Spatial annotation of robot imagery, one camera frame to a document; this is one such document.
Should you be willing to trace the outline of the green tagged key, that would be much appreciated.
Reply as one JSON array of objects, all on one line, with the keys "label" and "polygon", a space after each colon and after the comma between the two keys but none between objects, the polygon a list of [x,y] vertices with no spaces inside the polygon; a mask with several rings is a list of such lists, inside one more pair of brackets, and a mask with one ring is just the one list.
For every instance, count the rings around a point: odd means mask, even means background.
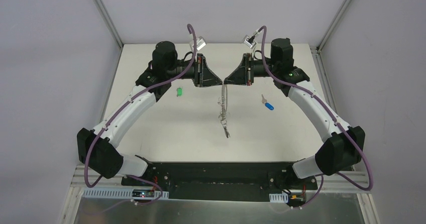
[{"label": "green tagged key", "polygon": [[178,87],[176,89],[176,96],[177,97],[181,97],[183,95],[183,88],[182,87]]}]

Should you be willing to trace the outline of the keyring with keys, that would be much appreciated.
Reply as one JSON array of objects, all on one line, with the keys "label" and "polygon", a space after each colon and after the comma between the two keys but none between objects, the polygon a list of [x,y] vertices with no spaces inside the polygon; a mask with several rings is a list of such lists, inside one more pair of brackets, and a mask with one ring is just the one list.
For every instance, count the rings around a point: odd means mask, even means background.
[{"label": "keyring with keys", "polygon": [[218,99],[218,105],[220,105],[221,110],[219,114],[219,120],[225,132],[225,136],[227,139],[230,138],[230,133],[228,130],[227,124],[227,115],[228,115],[228,86],[226,84],[222,84],[221,86],[221,96]]}]

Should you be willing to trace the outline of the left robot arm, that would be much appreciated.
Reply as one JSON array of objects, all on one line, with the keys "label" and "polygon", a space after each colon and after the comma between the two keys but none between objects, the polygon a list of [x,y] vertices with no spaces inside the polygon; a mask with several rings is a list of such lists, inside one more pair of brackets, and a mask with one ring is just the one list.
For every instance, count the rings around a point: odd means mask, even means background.
[{"label": "left robot arm", "polygon": [[141,157],[118,152],[117,147],[136,120],[178,79],[190,79],[195,87],[219,86],[222,80],[206,64],[203,54],[189,52],[191,59],[178,59],[175,45],[170,41],[156,44],[147,69],[121,105],[92,129],[82,128],[77,133],[79,159],[85,172],[90,169],[110,179],[117,175],[133,175],[141,186],[149,185],[153,172]]}]

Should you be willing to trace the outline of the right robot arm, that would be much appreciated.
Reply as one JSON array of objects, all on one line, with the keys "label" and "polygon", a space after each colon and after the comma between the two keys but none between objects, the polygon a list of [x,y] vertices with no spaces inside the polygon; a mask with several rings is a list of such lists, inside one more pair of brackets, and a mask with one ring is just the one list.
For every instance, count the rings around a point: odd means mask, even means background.
[{"label": "right robot arm", "polygon": [[256,77],[267,76],[275,77],[274,85],[303,111],[323,141],[313,156],[288,168],[287,186],[297,189],[307,177],[333,175],[362,160],[364,130],[350,126],[322,101],[308,75],[294,65],[289,38],[274,39],[268,58],[256,60],[251,53],[243,54],[241,63],[225,78],[224,84],[250,86]]}]

